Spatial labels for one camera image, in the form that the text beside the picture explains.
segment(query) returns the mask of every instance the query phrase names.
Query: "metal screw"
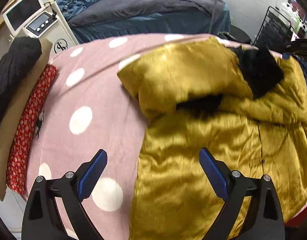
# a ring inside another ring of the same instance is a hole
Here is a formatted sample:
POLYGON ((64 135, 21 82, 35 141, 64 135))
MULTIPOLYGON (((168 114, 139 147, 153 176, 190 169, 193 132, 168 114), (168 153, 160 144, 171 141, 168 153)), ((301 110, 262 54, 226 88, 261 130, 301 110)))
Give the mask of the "metal screw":
POLYGON ((270 176, 269 175, 264 175, 264 180, 265 181, 270 181, 270 176))
POLYGON ((73 175, 74 175, 73 172, 69 171, 69 172, 66 173, 66 178, 71 179, 73 177, 73 175))
POLYGON ((36 182, 42 182, 43 181, 43 177, 42 176, 38 176, 37 178, 36 178, 36 182))
POLYGON ((239 171, 233 171, 232 172, 232 175, 236 178, 239 178, 240 177, 240 172, 239 171))

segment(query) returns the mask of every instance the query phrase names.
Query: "pink bedsheet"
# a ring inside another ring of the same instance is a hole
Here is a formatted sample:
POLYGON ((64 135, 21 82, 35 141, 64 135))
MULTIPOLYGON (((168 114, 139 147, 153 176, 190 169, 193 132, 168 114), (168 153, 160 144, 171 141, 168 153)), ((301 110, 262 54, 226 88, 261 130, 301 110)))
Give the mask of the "pink bedsheet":
MULTIPOLYGON (((125 59, 166 42, 209 37, 129 35, 81 44, 50 59, 59 76, 44 105, 45 120, 39 139, 32 143, 26 197, 38 175, 60 178, 90 161, 102 148, 108 154, 107 167, 91 197, 82 204, 104 239, 128 239, 129 211, 147 120, 116 73, 127 64, 125 59)), ((235 42, 224 43, 239 46, 235 42)), ((75 237, 60 201, 58 206, 68 234, 75 237)))

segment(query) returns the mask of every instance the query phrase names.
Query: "monitor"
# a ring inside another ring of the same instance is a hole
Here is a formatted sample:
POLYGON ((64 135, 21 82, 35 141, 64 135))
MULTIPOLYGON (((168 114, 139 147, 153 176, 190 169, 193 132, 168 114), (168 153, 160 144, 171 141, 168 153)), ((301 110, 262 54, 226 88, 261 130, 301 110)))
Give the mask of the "monitor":
POLYGON ((31 16, 43 8, 42 0, 19 0, 3 14, 3 19, 11 34, 15 36, 32 19, 31 16))

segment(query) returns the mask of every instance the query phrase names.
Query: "yellow satin garment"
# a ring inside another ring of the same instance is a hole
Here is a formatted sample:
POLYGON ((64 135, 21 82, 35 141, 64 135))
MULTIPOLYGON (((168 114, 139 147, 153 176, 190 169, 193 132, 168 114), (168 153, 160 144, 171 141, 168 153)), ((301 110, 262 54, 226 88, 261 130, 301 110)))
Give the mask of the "yellow satin garment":
MULTIPOLYGON (((198 160, 207 147, 246 177, 268 174, 284 220, 307 200, 307 87, 299 64, 277 59, 284 80, 258 100, 236 55, 216 39, 166 44, 118 73, 150 119, 139 155, 130 215, 130 240, 201 240, 224 202, 198 160), (176 111, 176 104, 224 94, 207 118, 176 111)), ((243 224, 245 198, 230 238, 243 224)))

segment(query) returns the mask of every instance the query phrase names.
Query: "black wire rack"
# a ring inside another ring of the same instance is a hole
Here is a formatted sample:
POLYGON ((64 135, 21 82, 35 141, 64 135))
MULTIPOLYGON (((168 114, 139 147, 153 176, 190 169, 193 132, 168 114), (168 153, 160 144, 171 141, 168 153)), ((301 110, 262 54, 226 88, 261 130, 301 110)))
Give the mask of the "black wire rack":
POLYGON ((253 45, 274 50, 278 44, 286 43, 291 38, 291 22, 277 9, 269 6, 253 45))

